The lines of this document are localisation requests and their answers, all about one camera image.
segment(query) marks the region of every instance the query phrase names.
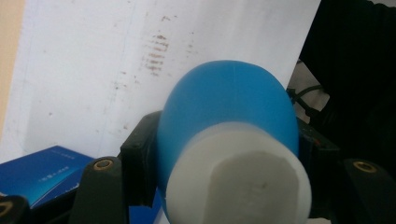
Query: black plastic mount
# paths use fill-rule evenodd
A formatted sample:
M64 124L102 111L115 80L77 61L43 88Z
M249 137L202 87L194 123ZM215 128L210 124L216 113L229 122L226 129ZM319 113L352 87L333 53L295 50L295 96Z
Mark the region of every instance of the black plastic mount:
M299 160L308 174L312 190L310 217L330 219L340 148L300 119L298 126Z
M119 158L129 205L152 206L157 188L156 133L161 111L143 117L122 144Z
M396 223L396 182L379 165L344 161L346 201L357 223Z
M118 158L103 157L90 162L82 175L68 223L129 223L122 182Z

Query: paper sheet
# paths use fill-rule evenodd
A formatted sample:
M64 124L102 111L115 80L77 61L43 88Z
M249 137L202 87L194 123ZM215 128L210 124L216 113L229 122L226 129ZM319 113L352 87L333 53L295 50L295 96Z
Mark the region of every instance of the paper sheet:
M54 145L117 155L200 63L255 63L286 87L318 4L27 0L0 162Z

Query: blue box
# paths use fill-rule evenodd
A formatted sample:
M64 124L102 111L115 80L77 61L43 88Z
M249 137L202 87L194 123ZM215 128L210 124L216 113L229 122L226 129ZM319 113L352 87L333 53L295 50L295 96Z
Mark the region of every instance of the blue box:
M0 164L0 194L21 195L32 208L78 187L93 158L64 147L50 147Z

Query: white cap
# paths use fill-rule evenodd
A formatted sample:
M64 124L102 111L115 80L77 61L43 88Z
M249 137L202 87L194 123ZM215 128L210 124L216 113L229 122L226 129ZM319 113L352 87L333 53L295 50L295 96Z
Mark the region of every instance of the white cap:
M309 180L295 155L241 122L195 135L166 190L172 224L306 223L310 206Z

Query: brass screw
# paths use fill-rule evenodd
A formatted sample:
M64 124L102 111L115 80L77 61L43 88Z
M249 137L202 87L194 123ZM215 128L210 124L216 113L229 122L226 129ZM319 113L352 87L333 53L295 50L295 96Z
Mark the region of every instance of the brass screw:
M97 170L97 171L101 171L101 170L105 170L105 169L111 167L112 165L113 165L112 160L103 159L103 160L97 161L95 163L95 165L93 166L93 169Z
M0 217L5 216L11 210L14 204L12 202L0 203Z
M365 173L373 174L373 173L376 173L376 171L377 171L376 168L372 164L364 162L364 161L354 161L353 165Z

